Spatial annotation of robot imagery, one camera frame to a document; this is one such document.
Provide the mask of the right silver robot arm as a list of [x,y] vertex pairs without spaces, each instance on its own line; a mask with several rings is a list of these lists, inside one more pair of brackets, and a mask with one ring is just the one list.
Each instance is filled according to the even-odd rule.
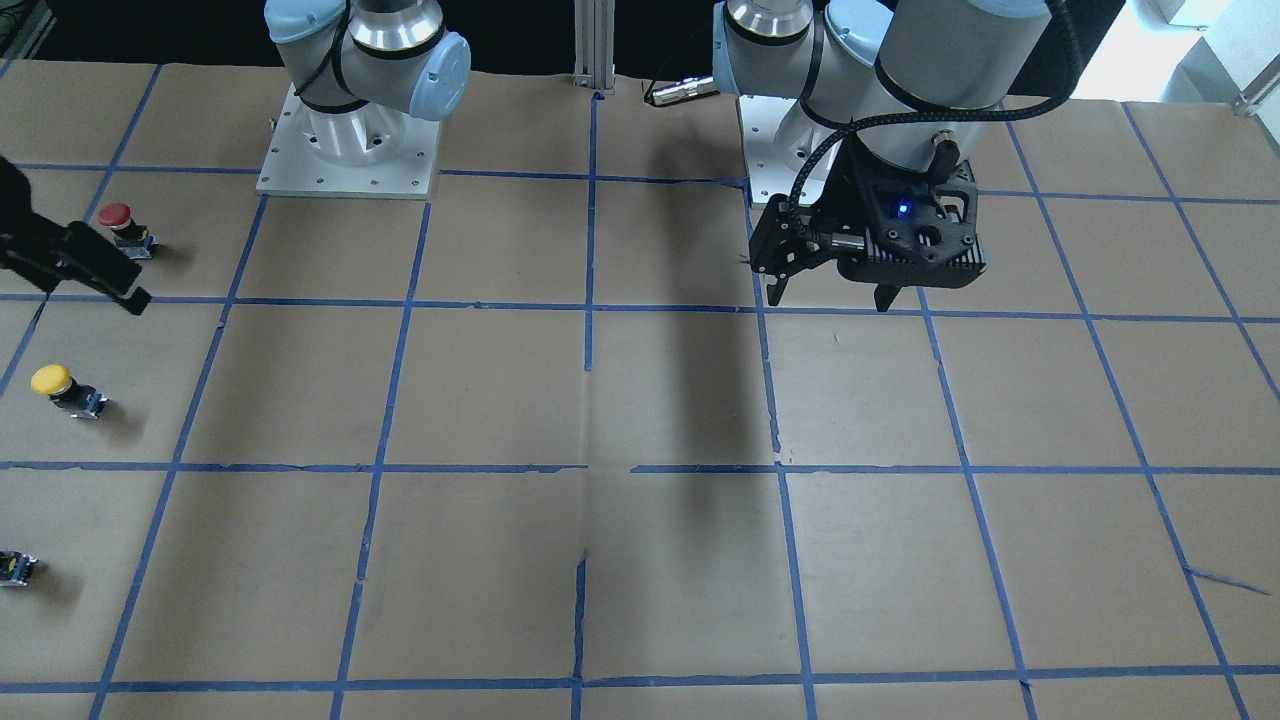
[[[291,74],[259,173],[262,196],[425,200],[442,122],[471,70],[466,38],[435,1],[269,1],[264,19]],[[60,224],[32,208],[3,163],[3,268],[50,293],[77,282],[140,315],[154,236],[131,215]]]

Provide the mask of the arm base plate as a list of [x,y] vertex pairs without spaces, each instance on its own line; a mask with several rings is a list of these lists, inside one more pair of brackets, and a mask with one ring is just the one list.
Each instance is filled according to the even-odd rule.
[[440,122],[376,104],[346,114],[320,113],[291,86],[256,191],[273,197],[426,201],[440,136]]
[[790,193],[796,174],[832,129],[813,122],[796,99],[744,95],[737,105],[751,205],[762,210],[771,196]]

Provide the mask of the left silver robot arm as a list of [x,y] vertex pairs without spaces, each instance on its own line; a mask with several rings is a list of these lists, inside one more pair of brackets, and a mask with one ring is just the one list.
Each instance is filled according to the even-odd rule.
[[792,99],[820,133],[751,233],[771,306],[827,263],[881,313],[982,277],[972,150],[1061,106],[1084,68],[1065,1],[721,1],[710,27],[719,91]]

